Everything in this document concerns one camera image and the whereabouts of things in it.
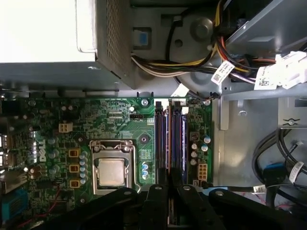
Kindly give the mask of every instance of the blue port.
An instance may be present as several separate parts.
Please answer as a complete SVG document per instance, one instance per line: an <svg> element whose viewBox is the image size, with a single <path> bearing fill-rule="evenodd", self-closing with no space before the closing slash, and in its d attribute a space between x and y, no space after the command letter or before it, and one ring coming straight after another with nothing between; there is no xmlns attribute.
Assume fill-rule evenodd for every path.
<svg viewBox="0 0 307 230"><path fill-rule="evenodd" d="M18 189L6 194L2 198L2 220L7 221L26 210L28 206L28 193Z"/></svg>

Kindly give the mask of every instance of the green circuit board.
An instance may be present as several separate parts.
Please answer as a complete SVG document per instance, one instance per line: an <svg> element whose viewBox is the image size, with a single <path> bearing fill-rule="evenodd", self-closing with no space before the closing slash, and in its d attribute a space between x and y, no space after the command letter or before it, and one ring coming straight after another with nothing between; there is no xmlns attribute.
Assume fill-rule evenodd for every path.
<svg viewBox="0 0 307 230"><path fill-rule="evenodd" d="M136 149L137 185L133 188L154 184L154 98L145 98L146 105L143 99L17 99L24 117L11 121L14 131L8 135L6 144L15 152L15 163L9 170L28 169L24 189L28 192L29 208L23 212L23 219L48 213L36 219L46 220L99 197L93 191L91 140L131 140ZM201 186L200 163L207 165L206 181L213 181L213 143L204 143L204 138L213 136L212 105L197 99L184 100L189 108L187 183ZM203 145L208 146L206 151L202 150Z"/></svg>

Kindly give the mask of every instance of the mounting hole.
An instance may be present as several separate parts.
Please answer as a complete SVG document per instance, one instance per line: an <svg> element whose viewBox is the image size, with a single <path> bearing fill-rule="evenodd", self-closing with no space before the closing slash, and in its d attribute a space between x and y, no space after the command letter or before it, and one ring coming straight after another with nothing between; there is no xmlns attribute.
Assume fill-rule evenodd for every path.
<svg viewBox="0 0 307 230"><path fill-rule="evenodd" d="M182 42L182 40L180 40L180 39L176 39L176 40L175 40L175 46L176 46L177 48L182 47L182 46L183 46L183 42Z"/></svg>
<svg viewBox="0 0 307 230"><path fill-rule="evenodd" d="M145 145L145 144L147 144L148 142L149 142L149 136L147 135L147 134L142 134L142 135L140 135L140 137L139 137L139 141L140 141L140 143L141 144L143 144L143 145Z"/></svg>

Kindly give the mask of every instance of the printed barcode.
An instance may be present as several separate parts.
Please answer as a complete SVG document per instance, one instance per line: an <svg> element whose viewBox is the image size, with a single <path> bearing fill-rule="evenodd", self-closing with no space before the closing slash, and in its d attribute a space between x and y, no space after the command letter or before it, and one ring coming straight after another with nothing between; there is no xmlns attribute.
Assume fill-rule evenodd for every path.
<svg viewBox="0 0 307 230"><path fill-rule="evenodd" d="M267 78L262 78L259 79L259 86L269 86L270 85L270 81Z"/></svg>
<svg viewBox="0 0 307 230"><path fill-rule="evenodd" d="M213 76L213 80L219 82L221 77L222 77L222 76L220 76L220 75L218 75L218 74L215 74L215 75Z"/></svg>

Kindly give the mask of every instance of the dell logo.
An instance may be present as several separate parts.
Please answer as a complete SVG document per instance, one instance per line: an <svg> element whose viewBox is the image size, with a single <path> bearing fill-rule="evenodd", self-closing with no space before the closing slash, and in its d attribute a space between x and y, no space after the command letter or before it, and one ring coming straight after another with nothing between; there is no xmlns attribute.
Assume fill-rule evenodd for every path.
<svg viewBox="0 0 307 230"><path fill-rule="evenodd" d="M46 162L46 141L42 140L38 142L39 144L39 161Z"/></svg>

